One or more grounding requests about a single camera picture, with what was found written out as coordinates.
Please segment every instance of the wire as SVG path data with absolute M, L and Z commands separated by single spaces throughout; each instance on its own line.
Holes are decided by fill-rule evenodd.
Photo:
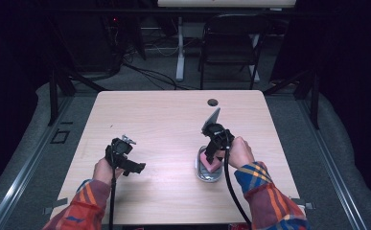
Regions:
M 157 81 L 162 81 L 168 85 L 172 85 L 174 87 L 174 90 L 176 90 L 177 88 L 177 85 L 175 83 L 174 80 L 172 80 L 170 77 L 164 75 L 164 74 L 161 74 L 161 73 L 158 73 L 156 71 L 152 71 L 152 70 L 147 70 L 147 69 L 142 69 L 142 68 L 138 68 L 138 67 L 135 67 L 135 66 L 132 66 L 128 63 L 123 63 L 124 66 L 126 66 L 127 68 L 129 69 L 132 69 L 134 71 L 137 71 L 139 73 L 141 73 L 144 77 L 146 77 L 150 82 L 152 82 L 154 85 L 156 85 L 157 87 L 161 88 L 161 89 L 164 89 L 163 87 L 157 85 L 155 82 L 153 82 L 151 79 L 154 79 L 154 80 L 157 80 Z
M 160 53 L 162 56 L 164 57 L 169 57 L 169 56 L 172 56 L 176 53 L 176 51 L 179 49 L 179 46 L 176 46 L 176 47 L 173 47 L 173 48 L 159 48 L 157 45 L 152 45 L 153 47 L 155 47 L 155 49 L 158 51 L 158 53 Z M 171 53 L 169 54 L 164 54 L 161 49 L 174 49 Z
M 248 229 L 251 230 L 251 221 L 248 218 L 248 216 L 245 214 L 242 205 L 237 199 L 236 194 L 233 190 L 232 182 L 230 181 L 230 176 L 229 176 L 230 141 L 229 141 L 229 136 L 227 135 L 226 129 L 222 125 L 220 126 L 223 129 L 224 134 L 226 135 L 226 149 L 224 151 L 224 175 L 226 177 L 227 188 L 230 194 L 232 195 L 233 201 L 235 202 L 237 208 L 239 209 L 239 212 L 242 214 L 245 222 L 247 223 Z
M 158 33 L 158 35 L 152 35 L 155 32 L 160 32 L 160 30 L 155 29 L 155 30 L 152 30 L 152 32 L 149 33 L 149 34 L 143 34 L 143 38 L 152 38 L 153 39 L 153 40 L 151 39 L 150 41 L 145 42 L 145 45 L 147 45 L 148 43 L 155 44 L 157 41 L 166 40 L 166 39 L 169 38 L 168 36 L 162 35 L 161 33 Z
M 177 88 L 180 88 L 180 89 L 185 89 L 185 90 L 190 90 L 190 89 L 197 89 L 197 90 L 199 90 L 198 87 L 194 87 L 194 86 L 190 86 L 190 85 L 184 85 L 184 84 L 177 84 L 176 87 Z
M 111 155 L 111 162 L 113 168 L 113 175 L 111 178 L 111 192 L 110 192 L 110 212 L 109 212 L 109 230 L 113 230 L 113 216 L 114 216 L 114 197 L 116 196 L 116 163 L 114 157 Z

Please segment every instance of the cable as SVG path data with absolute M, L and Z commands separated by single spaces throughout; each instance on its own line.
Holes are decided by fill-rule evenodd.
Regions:
M 184 85 L 184 84 L 177 84 L 176 87 L 177 88 L 180 88 L 180 89 L 185 89 L 185 90 L 190 90 L 190 89 L 197 89 L 197 90 L 199 90 L 198 87 L 193 87 L 193 86 Z
M 155 49 L 158 51 L 158 53 L 160 53 L 160 55 L 164 56 L 164 57 L 169 57 L 169 56 L 172 56 L 176 53 L 176 51 L 179 49 L 179 46 L 176 46 L 176 47 L 173 47 L 173 48 L 165 48 L 165 49 L 174 49 L 172 52 L 170 52 L 169 54 L 164 54 L 161 49 L 163 48 L 159 48 L 157 45 L 152 45 L 152 47 L 155 47 Z
M 110 157 L 113 168 L 113 175 L 111 178 L 111 192 L 110 192 L 110 212 L 109 212 L 109 230 L 113 230 L 113 216 L 114 216 L 114 197 L 116 196 L 116 163 L 114 157 Z
M 226 149 L 224 151 L 224 175 L 226 177 L 227 188 L 230 194 L 232 195 L 233 201 L 235 202 L 237 208 L 239 209 L 239 212 L 242 214 L 245 222 L 247 223 L 248 229 L 251 230 L 251 221 L 248 218 L 248 216 L 245 214 L 242 205 L 237 199 L 236 194 L 233 190 L 232 182 L 230 181 L 230 176 L 229 176 L 230 141 L 229 141 L 229 136 L 227 135 L 226 129 L 222 125 L 220 126 L 223 129 L 224 134 L 226 135 Z
M 164 75 L 164 74 L 161 74 L 161 73 L 158 73 L 158 72 L 155 72 L 155 71 L 152 71 L 152 70 L 141 69 L 141 68 L 132 66 L 130 64 L 127 64 L 127 63 L 123 63 L 123 65 L 126 66 L 129 69 L 132 69 L 134 71 L 137 71 L 137 72 L 141 73 L 144 77 L 149 79 L 149 81 L 151 81 L 154 85 L 156 85 L 156 84 L 151 79 L 155 79 L 157 81 L 162 81 L 166 84 L 172 85 L 174 87 L 174 90 L 176 90 L 176 88 L 177 88 L 177 85 L 176 85 L 175 81 L 172 80 L 170 77 Z

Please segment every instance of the gray carpet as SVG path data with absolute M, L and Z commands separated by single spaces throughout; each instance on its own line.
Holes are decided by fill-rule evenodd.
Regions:
M 255 84 L 254 89 L 265 90 L 270 87 L 268 78 L 281 41 L 279 37 L 267 40 L 259 65 L 261 81 Z M 198 88 L 197 47 L 190 45 L 186 52 L 185 80 L 179 84 L 190 89 Z M 131 58 L 128 57 L 132 60 L 130 64 L 158 71 L 174 79 L 176 54 L 163 56 L 155 51 L 149 51 L 147 54 L 147 60 L 142 60 L 135 54 Z M 226 76 L 245 74 L 231 68 L 220 70 L 220 73 L 224 73 Z M 96 83 L 110 90 L 162 90 L 160 87 L 168 90 L 173 89 L 171 85 L 157 80 L 149 80 L 125 66 L 116 76 L 96 80 Z M 9 212 L 10 214 L 4 218 L 2 229 L 39 229 L 48 221 L 49 215 L 42 215 L 42 209 L 50 206 L 58 197 L 64 176 L 96 98 L 96 92 L 86 85 L 80 82 L 74 82 L 74 84 L 79 92 L 74 98 L 60 96 L 60 103 L 64 108 L 53 127 L 47 127 L 50 114 L 48 85 L 44 85 L 37 91 L 39 104 L 35 115 L 11 162 L 0 178 L 0 203 L 29 157 L 37 149 L 42 150 L 43 154 L 38 159 L 39 164 L 30 178 L 28 186 Z M 206 86 L 207 89 L 248 88 L 246 83 L 211 83 Z M 303 102 L 296 101 L 291 95 L 292 91 L 293 86 L 288 86 L 281 91 L 281 94 L 268 96 L 267 104 L 289 161 L 298 192 L 302 198 L 313 202 L 316 207 L 315 210 L 307 210 L 310 224 L 313 229 L 353 229 L 334 184 L 326 173 L 321 157 L 321 148 L 313 135 L 311 124 L 306 121 L 308 115 L 300 105 Z M 344 126 L 323 97 L 320 99 L 319 124 L 328 150 L 334 157 L 336 165 L 353 195 L 359 213 L 368 229 L 371 229 L 371 192 L 364 185 L 354 166 L 353 150 Z M 51 144 L 57 131 L 69 133 L 63 144 Z M 43 139 L 42 136 L 45 136 L 45 133 L 50 134 L 44 138 L 45 145 L 39 148 L 38 143 Z M 63 139 L 58 134 L 53 142 L 59 140 Z

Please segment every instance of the wooden table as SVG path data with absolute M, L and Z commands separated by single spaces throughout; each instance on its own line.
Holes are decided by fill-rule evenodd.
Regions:
M 115 137 L 127 135 L 137 145 L 128 159 L 147 163 L 140 173 L 117 180 L 115 224 L 203 224 L 244 222 L 226 187 L 197 178 L 195 160 L 209 138 L 201 134 L 219 102 L 218 123 L 242 136 L 256 160 L 266 162 L 275 185 L 298 198 L 286 156 L 265 98 L 260 91 L 115 91 L 102 92 L 93 106 L 58 198 L 72 200 L 84 179 Z M 235 193 L 251 217 L 229 167 Z M 56 208 L 52 217 L 65 206 Z M 103 223 L 108 223 L 108 210 Z

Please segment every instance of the plaid shirt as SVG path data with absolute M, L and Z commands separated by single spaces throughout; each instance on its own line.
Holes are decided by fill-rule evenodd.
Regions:
M 250 204 L 253 229 L 310 229 L 299 207 L 272 183 L 263 162 L 253 162 L 235 172 Z M 110 187 L 101 181 L 83 181 L 71 204 L 44 229 L 101 229 Z
M 235 175 L 250 204 L 253 229 L 310 229 L 299 207 L 272 183 L 263 162 L 245 165 Z
M 85 180 L 71 204 L 54 216 L 43 229 L 101 229 L 110 187 L 99 180 Z

